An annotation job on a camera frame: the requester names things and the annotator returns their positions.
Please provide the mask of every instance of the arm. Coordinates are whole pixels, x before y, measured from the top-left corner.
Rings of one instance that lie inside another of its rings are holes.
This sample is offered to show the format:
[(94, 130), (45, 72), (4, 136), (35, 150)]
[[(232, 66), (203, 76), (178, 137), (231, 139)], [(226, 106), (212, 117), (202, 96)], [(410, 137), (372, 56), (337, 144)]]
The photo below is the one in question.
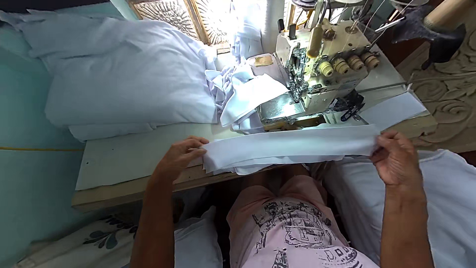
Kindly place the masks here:
[(417, 152), (411, 141), (396, 131), (380, 135), (377, 143), (382, 148), (370, 159), (386, 185), (380, 265), (433, 268)]
[(144, 194), (131, 268), (174, 267), (173, 181), (190, 161), (206, 153), (198, 148), (207, 143), (205, 138), (190, 136), (173, 144), (157, 164)]

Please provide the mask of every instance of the pink shorts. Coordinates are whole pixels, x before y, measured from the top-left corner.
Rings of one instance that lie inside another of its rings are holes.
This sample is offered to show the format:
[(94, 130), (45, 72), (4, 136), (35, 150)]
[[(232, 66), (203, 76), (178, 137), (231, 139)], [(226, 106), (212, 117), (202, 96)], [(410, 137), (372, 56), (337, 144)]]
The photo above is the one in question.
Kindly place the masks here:
[[(296, 175), (292, 177), (279, 190), (279, 197), (299, 199), (317, 207), (334, 223), (333, 226), (336, 227), (335, 230), (332, 230), (334, 234), (344, 245), (348, 245), (344, 236), (337, 228), (336, 220), (334, 219), (331, 209), (324, 204), (313, 178), (306, 175)], [(251, 215), (258, 211), (266, 202), (275, 198), (277, 198), (277, 196), (264, 186), (250, 186), (241, 191), (227, 215), (227, 221), (230, 226), (229, 238), (231, 244), (233, 244), (237, 233)]]

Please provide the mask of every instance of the hand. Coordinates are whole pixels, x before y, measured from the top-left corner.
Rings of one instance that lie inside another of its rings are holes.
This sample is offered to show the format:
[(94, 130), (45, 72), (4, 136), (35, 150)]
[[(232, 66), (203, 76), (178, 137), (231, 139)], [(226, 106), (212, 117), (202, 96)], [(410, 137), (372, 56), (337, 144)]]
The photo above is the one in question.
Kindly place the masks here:
[(390, 131), (378, 136), (377, 144), (382, 148), (376, 150), (370, 160), (387, 186), (422, 185), (418, 155), (409, 139)]
[(160, 177), (169, 177), (176, 180), (180, 173), (195, 158), (204, 155), (207, 151), (200, 148), (209, 143), (205, 138), (189, 136), (183, 141), (172, 144), (162, 160), (157, 164), (154, 174)]

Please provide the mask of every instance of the yellow cable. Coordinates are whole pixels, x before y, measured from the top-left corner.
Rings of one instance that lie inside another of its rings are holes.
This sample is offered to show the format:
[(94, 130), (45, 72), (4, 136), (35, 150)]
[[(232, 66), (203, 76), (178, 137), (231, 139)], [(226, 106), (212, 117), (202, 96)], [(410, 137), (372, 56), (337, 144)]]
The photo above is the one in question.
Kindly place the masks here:
[(307, 18), (306, 18), (306, 20), (303, 21), (303, 22), (301, 22), (300, 24), (296, 25), (296, 30), (299, 29), (299, 26), (301, 26), (301, 25), (303, 25), (303, 24), (306, 24), (306, 23), (309, 21), (309, 19), (310, 19), (311, 16), (312, 16), (312, 12), (313, 12), (313, 11), (314, 11), (314, 10), (310, 10), (310, 11), (307, 13)]
[(55, 152), (81, 152), (84, 149), (52, 149), (52, 148), (13, 148), (0, 146), (0, 150), (10, 151), (55, 151)]

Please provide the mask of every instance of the light blue wall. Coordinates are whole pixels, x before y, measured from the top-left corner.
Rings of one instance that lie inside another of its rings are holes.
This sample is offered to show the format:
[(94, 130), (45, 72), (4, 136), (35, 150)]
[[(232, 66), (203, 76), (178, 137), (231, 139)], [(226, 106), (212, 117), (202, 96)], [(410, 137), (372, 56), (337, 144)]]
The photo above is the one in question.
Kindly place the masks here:
[(137, 20), (137, 15), (130, 9), (126, 0), (110, 0), (117, 10), (128, 20)]
[[(110, 3), (66, 12), (119, 15)], [(50, 75), (10, 26), (0, 28), (0, 146), (84, 148), (54, 127), (44, 107)], [(0, 267), (11, 267), (30, 242), (56, 239), (95, 218), (71, 208), (82, 152), (0, 150)]]

